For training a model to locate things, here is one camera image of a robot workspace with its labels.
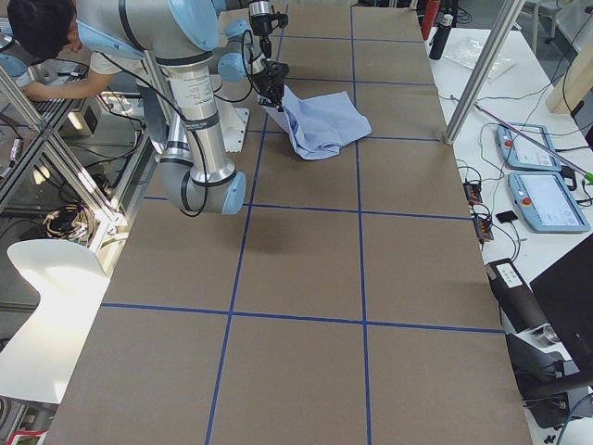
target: person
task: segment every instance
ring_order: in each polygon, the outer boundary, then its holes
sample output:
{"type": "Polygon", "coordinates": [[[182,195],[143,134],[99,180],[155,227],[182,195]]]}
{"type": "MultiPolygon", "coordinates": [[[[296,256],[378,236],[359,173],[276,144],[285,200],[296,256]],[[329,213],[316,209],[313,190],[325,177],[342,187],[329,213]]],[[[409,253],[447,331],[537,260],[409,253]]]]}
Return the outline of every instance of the person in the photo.
{"type": "MultiPolygon", "coordinates": [[[[6,9],[15,39],[34,56],[55,58],[61,51],[79,53],[82,42],[76,23],[76,0],[10,0],[6,9]]],[[[91,54],[84,79],[60,85],[32,82],[22,88],[31,100],[81,99],[98,95],[107,89],[122,68],[148,81],[142,60],[91,54]]],[[[167,142],[167,123],[155,91],[136,81],[143,99],[148,136],[159,151],[167,142]]]]}

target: light blue joint cap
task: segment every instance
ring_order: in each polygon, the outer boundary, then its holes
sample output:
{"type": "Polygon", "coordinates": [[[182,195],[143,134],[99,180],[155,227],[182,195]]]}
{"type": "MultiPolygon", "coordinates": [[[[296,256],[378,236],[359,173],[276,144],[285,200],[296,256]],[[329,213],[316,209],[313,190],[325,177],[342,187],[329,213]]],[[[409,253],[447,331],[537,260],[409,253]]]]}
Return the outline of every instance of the light blue joint cap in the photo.
{"type": "Polygon", "coordinates": [[[219,44],[219,19],[211,1],[169,0],[170,11],[189,41],[204,51],[219,44]]]}
{"type": "Polygon", "coordinates": [[[247,178],[243,172],[237,172],[233,178],[233,183],[229,187],[229,193],[224,199],[222,206],[223,215],[235,215],[243,208],[245,191],[247,189],[247,178]]]}
{"type": "Polygon", "coordinates": [[[20,77],[27,72],[27,65],[16,57],[0,54],[0,65],[10,77],[20,77]]]}
{"type": "Polygon", "coordinates": [[[214,9],[216,10],[217,16],[222,11],[226,11],[226,2],[224,0],[212,0],[212,5],[214,5],[214,9]]]}
{"type": "Polygon", "coordinates": [[[229,40],[241,37],[245,31],[251,31],[251,27],[245,19],[235,19],[224,28],[224,35],[229,40]]]}
{"type": "Polygon", "coordinates": [[[93,51],[133,60],[141,60],[145,56],[139,49],[115,37],[111,37],[80,20],[76,20],[76,22],[78,23],[78,35],[81,42],[93,51]]]}
{"type": "Polygon", "coordinates": [[[228,82],[239,82],[246,77],[246,61],[239,53],[225,54],[219,60],[219,74],[228,82]]]}

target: black bottle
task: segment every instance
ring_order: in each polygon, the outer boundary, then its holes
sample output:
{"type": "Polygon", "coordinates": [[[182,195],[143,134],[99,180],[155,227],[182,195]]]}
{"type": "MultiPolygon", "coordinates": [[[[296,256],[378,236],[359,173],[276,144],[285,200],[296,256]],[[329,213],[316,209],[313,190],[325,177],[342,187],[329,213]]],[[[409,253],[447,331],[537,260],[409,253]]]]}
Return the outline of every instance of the black bottle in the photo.
{"type": "Polygon", "coordinates": [[[441,22],[436,26],[435,36],[431,42],[433,47],[430,50],[430,54],[428,55],[428,57],[432,60],[439,60],[443,55],[448,34],[451,31],[451,23],[453,23],[453,16],[450,14],[445,14],[441,22]]]}

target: black hair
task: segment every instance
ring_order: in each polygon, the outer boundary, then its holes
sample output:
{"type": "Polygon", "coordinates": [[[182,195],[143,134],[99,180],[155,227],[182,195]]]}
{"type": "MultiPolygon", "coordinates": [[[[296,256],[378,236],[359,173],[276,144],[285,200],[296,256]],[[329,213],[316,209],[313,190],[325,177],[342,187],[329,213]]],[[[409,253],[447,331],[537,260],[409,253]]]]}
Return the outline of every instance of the black hair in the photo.
{"type": "Polygon", "coordinates": [[[72,0],[10,0],[8,21],[23,48],[43,59],[56,57],[68,44],[76,15],[72,0]]]}

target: computer monitor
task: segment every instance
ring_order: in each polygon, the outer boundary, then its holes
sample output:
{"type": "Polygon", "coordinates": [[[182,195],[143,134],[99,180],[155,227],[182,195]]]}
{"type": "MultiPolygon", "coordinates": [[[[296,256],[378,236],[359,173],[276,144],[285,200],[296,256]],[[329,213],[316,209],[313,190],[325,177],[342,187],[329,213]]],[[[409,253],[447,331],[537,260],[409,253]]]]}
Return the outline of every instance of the computer monitor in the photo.
{"type": "Polygon", "coordinates": [[[531,289],[576,366],[593,373],[593,235],[536,277],[531,289]]]}

